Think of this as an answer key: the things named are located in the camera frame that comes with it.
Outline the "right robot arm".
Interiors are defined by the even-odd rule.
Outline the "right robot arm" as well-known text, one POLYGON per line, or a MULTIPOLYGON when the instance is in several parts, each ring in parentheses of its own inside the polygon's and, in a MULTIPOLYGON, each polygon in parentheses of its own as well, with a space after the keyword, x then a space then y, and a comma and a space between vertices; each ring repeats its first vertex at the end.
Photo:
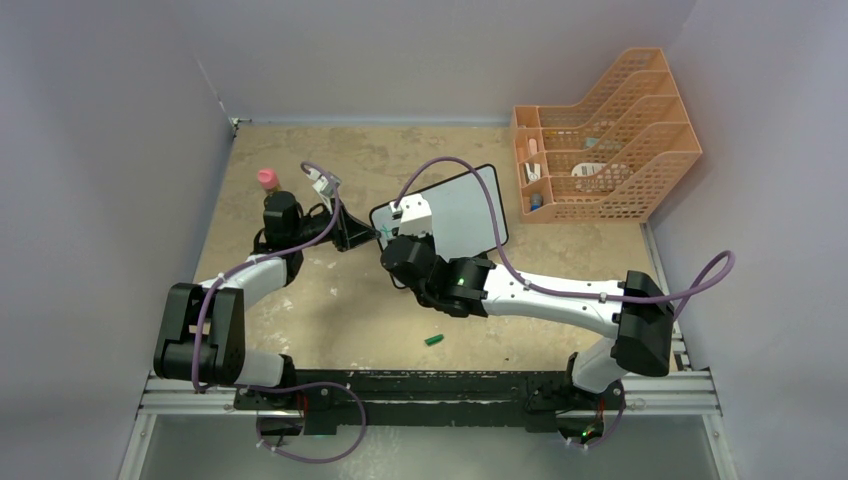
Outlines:
POLYGON ((445 260, 428 241, 400 236, 383 249, 381 266, 417 302, 451 317, 522 316, 600 335, 574 356, 561 381, 564 399, 584 407, 627 373, 670 372, 674 309, 646 273, 622 281, 574 281, 520 273, 482 257, 445 260))

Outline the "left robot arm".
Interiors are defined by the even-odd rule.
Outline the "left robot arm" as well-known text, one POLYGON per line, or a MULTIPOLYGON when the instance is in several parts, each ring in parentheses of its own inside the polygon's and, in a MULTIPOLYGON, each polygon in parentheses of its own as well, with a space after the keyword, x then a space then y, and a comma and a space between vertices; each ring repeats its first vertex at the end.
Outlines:
POLYGON ((170 288, 154 353, 155 374, 200 385, 257 387, 272 408, 289 407, 298 395, 293 361, 248 348, 247 311, 295 280, 306 248, 330 242, 345 252, 378 236, 335 199, 304 210, 290 192, 270 194, 263 227, 242 265, 199 284, 170 288))

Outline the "green marker cap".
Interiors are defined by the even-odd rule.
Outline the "green marker cap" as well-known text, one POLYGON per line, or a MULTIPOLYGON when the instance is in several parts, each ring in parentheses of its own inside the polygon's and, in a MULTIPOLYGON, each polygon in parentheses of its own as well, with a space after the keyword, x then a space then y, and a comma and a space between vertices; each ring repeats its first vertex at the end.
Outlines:
POLYGON ((434 335, 434 336, 429 337, 425 340, 425 345, 426 346, 433 346, 433 345, 436 345, 436 344, 442 342, 443 340, 444 340, 443 334, 434 335))

